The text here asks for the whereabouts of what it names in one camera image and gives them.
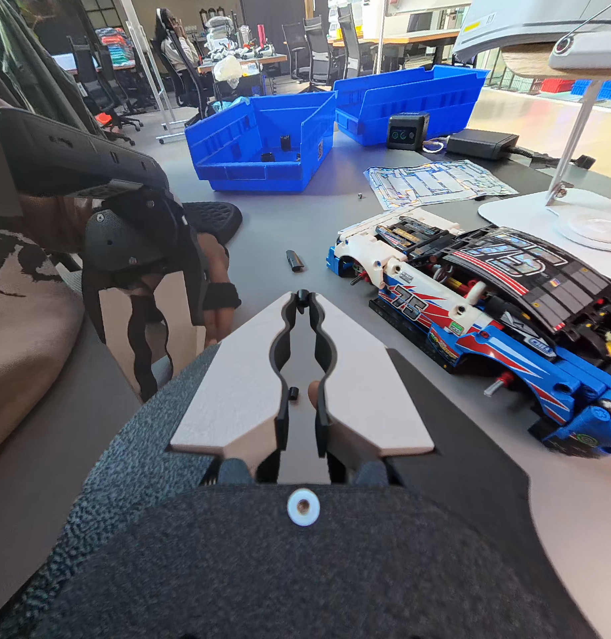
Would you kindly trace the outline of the stack of blue red bins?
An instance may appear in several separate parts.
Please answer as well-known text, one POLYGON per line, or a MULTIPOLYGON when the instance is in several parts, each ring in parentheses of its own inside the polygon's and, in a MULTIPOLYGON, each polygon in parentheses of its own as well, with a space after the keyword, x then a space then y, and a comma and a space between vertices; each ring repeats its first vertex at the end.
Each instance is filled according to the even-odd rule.
MULTIPOLYGON (((589 85, 589 79, 575 81, 545 79, 541 82, 539 95, 553 99, 578 101, 585 96, 589 85)), ((601 84, 596 101, 597 103, 606 102, 611 106, 611 81, 604 81, 601 84)))

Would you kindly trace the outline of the brick-built toy race car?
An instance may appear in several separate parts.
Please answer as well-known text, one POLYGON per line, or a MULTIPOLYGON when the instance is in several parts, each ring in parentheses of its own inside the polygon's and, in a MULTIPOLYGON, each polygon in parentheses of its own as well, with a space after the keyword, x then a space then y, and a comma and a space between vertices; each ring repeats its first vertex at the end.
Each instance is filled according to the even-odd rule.
POLYGON ((339 230, 326 265, 373 284, 374 312, 446 371, 529 397, 543 445, 611 456, 607 276, 524 231, 464 231, 411 207, 339 230))

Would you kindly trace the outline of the person's beige hoodie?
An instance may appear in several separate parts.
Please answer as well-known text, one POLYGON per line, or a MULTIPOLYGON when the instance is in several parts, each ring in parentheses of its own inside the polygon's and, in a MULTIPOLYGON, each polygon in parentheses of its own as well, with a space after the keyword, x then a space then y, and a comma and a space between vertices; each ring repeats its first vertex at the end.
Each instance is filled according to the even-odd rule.
POLYGON ((49 259, 80 252, 91 199, 18 196, 0 217, 0 447, 59 377, 84 308, 49 259))

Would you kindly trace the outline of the person's left hand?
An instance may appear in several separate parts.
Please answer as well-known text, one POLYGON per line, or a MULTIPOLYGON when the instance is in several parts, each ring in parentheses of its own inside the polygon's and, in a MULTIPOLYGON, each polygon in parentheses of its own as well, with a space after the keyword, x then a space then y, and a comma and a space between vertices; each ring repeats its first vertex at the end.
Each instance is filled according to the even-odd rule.
MULTIPOLYGON (((228 268, 230 259, 225 248, 216 237, 209 234, 198 234, 198 244, 208 259, 211 283, 230 283, 228 268)), ((208 309, 204 311, 205 344, 207 348, 227 337, 233 325, 235 308, 208 309)))

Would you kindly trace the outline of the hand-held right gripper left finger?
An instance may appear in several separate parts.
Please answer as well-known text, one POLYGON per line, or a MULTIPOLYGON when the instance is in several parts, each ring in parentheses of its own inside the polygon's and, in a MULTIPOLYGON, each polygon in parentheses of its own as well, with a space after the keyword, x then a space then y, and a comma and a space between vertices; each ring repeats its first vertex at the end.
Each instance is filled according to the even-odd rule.
POLYGON ((240 459, 255 475, 285 449, 295 293, 285 293, 221 341, 170 441, 175 452, 240 459))

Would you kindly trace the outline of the white plastic bag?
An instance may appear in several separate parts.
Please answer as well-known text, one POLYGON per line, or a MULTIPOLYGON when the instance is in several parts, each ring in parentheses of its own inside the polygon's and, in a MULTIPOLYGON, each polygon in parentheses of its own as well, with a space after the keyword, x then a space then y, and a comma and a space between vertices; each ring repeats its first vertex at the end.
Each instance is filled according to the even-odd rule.
POLYGON ((214 64, 212 73, 215 82, 226 83, 232 88, 236 88, 240 79, 243 77, 241 60, 229 54, 214 64))

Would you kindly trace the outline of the black device with round displays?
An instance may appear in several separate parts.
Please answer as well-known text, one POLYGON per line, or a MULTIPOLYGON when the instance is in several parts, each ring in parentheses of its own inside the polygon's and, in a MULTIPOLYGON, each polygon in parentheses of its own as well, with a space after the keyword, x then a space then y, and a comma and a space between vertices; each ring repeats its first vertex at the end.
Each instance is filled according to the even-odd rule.
POLYGON ((420 151, 427 137, 429 113, 403 112, 393 114, 388 121, 386 147, 420 151))

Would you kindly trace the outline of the white curved panel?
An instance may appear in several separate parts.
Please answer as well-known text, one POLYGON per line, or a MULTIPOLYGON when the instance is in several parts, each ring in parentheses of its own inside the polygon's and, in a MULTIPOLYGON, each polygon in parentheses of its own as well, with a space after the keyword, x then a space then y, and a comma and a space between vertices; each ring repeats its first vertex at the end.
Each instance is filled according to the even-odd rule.
POLYGON ((495 48, 602 30, 611 31, 611 1, 472 1, 453 54, 466 61, 495 48))

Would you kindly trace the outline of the black power adapter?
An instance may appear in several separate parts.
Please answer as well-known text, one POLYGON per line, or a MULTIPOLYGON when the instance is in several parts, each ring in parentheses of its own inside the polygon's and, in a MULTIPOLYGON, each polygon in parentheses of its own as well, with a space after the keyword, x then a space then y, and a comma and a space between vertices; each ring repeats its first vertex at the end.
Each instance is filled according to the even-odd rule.
POLYGON ((498 160, 510 155, 518 140, 519 136, 512 133, 466 128, 449 136, 445 151, 461 156, 498 160))

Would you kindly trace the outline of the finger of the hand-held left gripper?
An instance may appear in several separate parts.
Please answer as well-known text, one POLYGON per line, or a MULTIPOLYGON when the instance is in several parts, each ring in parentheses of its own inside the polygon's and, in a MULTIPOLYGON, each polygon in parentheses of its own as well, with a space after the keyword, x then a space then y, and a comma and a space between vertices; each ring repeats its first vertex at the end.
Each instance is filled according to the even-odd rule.
POLYGON ((128 340, 128 323, 132 316, 131 298, 120 290, 99 293, 106 346, 118 364, 123 377, 139 401, 140 387, 134 374, 134 352, 128 340))
POLYGON ((190 319, 185 281, 181 272, 164 276, 155 289, 155 304, 164 317, 167 335, 155 338, 153 370, 166 383, 177 377, 202 354, 205 327, 194 326, 190 319))

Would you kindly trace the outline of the white stand with base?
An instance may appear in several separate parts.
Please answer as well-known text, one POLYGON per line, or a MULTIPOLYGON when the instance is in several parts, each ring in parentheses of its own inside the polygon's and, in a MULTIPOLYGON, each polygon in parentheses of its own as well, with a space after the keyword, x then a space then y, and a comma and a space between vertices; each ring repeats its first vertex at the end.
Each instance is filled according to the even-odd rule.
POLYGON ((519 76, 590 79, 547 192, 482 204, 479 215, 497 226, 548 242, 611 279, 611 199, 589 190, 565 188, 571 159, 602 84, 611 79, 611 31, 577 31, 555 44, 522 44, 501 49, 519 76))

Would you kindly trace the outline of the black office chair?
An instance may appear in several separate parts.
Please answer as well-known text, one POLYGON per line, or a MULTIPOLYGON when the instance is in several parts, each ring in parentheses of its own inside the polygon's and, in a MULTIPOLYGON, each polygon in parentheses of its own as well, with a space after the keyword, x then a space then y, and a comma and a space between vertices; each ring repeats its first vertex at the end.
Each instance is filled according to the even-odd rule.
POLYGON ((310 49, 301 23, 283 24, 288 65, 292 79, 302 83, 310 80, 310 49))
POLYGON ((310 52, 309 86, 307 93, 333 87, 339 77, 339 65, 323 32, 321 17, 303 19, 304 35, 310 52))
POLYGON ((176 71, 166 56, 160 51, 157 40, 150 40, 153 53, 159 62, 166 68, 166 72, 171 79, 176 105, 178 107, 196 107, 201 117, 206 116, 206 102, 203 100, 205 92, 203 91, 201 79, 199 79, 199 87, 191 77, 187 69, 176 71))
POLYGON ((123 126, 133 126, 139 132, 142 122, 132 117, 132 106, 117 81, 109 52, 91 50, 90 44, 77 44, 67 36, 77 70, 78 85, 85 92, 84 102, 92 108, 95 120, 111 140, 124 140, 134 146, 134 140, 123 132, 123 126))
POLYGON ((343 79, 351 79, 361 75, 362 52, 356 31, 351 5, 337 7, 337 19, 341 29, 345 49, 345 66, 343 79))

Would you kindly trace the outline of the holographic sticker sheet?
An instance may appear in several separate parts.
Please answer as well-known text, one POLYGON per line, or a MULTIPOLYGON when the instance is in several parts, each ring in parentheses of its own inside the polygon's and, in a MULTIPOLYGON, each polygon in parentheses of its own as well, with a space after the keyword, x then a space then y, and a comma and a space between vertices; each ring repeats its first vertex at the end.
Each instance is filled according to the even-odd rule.
POLYGON ((517 190, 469 160, 370 167, 364 176, 384 210, 518 195, 517 190))

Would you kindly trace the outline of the dark green jacket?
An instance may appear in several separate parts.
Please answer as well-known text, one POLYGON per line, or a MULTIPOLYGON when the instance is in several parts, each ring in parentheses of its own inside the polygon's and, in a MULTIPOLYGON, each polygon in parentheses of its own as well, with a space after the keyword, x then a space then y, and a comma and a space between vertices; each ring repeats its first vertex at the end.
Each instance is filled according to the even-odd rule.
POLYGON ((0 1, 0 107, 15 107, 105 138, 72 76, 55 62, 11 1, 0 1))

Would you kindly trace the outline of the blue plastic bin with divider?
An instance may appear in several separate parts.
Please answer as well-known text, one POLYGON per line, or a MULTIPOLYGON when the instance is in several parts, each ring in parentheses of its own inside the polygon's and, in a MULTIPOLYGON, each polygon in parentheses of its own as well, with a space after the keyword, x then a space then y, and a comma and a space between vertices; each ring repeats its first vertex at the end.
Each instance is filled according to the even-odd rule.
POLYGON ((303 192, 333 147, 335 111, 334 92, 295 93, 246 98, 197 121, 185 138, 198 179, 214 191, 303 192), (262 163, 268 151, 276 161, 262 163))

